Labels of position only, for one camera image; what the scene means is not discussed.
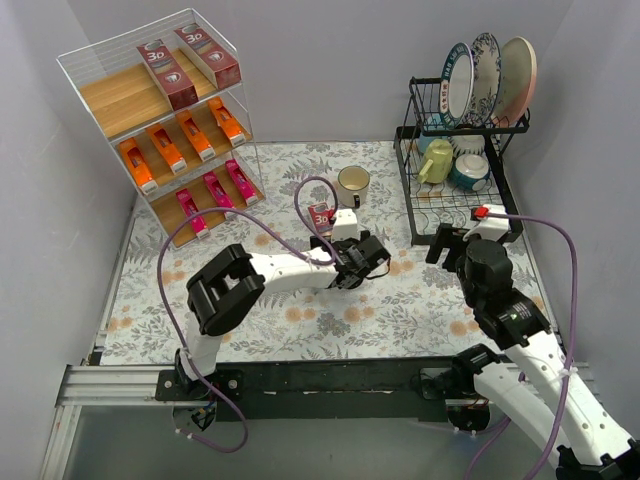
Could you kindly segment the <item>red 3D toothpaste box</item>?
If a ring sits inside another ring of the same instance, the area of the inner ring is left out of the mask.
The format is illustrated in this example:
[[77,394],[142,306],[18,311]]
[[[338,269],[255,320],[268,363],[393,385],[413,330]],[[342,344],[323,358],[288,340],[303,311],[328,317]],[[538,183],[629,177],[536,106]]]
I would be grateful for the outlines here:
[[310,205],[308,212],[317,232],[326,234],[332,230],[334,209],[330,208],[326,202]]
[[181,52],[218,90],[241,82],[236,58],[198,24],[175,29],[174,34]]
[[199,101],[195,85],[160,39],[137,46],[145,68],[173,111]]

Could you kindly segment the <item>pink toothpaste box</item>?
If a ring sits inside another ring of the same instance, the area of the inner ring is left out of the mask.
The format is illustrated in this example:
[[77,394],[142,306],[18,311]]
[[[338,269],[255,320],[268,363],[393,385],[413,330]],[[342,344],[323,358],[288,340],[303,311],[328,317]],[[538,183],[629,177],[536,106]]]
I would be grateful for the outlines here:
[[225,167],[246,205],[255,204],[259,200],[256,189],[237,161],[234,158],[227,160]]
[[202,216],[196,216],[199,209],[188,189],[182,189],[176,192],[177,200],[187,217],[193,216],[190,220],[190,226],[198,239],[204,238],[209,234],[209,228]]
[[224,189],[220,179],[213,171],[205,173],[203,175],[203,181],[218,207],[236,208],[230,195]]

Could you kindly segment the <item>orange toothpaste box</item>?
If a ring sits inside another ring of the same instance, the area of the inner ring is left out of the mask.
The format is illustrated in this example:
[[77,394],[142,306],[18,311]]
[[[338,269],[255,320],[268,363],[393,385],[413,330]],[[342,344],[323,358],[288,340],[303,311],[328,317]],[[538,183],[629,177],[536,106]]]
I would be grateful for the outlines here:
[[214,116],[217,126],[223,131],[232,146],[236,147],[246,141],[244,130],[239,121],[226,108],[220,97],[207,101],[207,105]]
[[198,127],[189,110],[183,110],[175,115],[187,140],[198,154],[202,162],[215,157],[215,150],[204,132]]
[[183,155],[161,124],[153,124],[145,131],[173,174],[178,174],[187,168]]
[[155,191],[158,185],[136,140],[134,138],[124,140],[119,143],[118,148],[129,173],[141,192],[148,195]]

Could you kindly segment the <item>orange toothpaste box top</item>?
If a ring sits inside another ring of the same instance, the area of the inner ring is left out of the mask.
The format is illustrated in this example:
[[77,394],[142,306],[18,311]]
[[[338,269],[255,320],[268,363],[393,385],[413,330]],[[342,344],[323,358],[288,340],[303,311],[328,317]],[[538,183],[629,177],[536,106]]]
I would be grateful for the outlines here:
[[183,110],[175,115],[187,140],[198,154],[202,162],[215,157],[215,150],[204,132],[198,127],[189,110]]

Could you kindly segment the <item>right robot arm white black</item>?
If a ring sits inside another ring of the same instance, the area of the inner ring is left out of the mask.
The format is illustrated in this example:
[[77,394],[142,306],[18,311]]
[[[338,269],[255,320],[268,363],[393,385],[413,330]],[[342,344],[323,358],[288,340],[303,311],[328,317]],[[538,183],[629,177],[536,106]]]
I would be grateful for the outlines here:
[[559,479],[636,479],[639,442],[622,428],[579,376],[568,347],[560,346],[535,302],[513,285],[513,265],[502,242],[502,224],[480,222],[472,230],[442,224],[426,260],[457,275],[484,344],[452,360],[451,386],[500,408],[540,448],[527,473],[533,479],[551,465]]

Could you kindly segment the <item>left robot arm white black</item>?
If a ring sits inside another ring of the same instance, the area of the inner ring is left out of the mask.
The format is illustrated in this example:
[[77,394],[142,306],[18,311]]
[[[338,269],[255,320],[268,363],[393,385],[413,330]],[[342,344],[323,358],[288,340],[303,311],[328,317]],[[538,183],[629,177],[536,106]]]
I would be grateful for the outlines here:
[[301,256],[249,253],[240,244],[224,248],[187,282],[186,344],[175,358],[176,383],[193,400],[213,386],[222,337],[239,326],[260,297],[299,289],[354,289],[390,262],[377,237],[363,231],[358,239],[330,246],[313,238]]

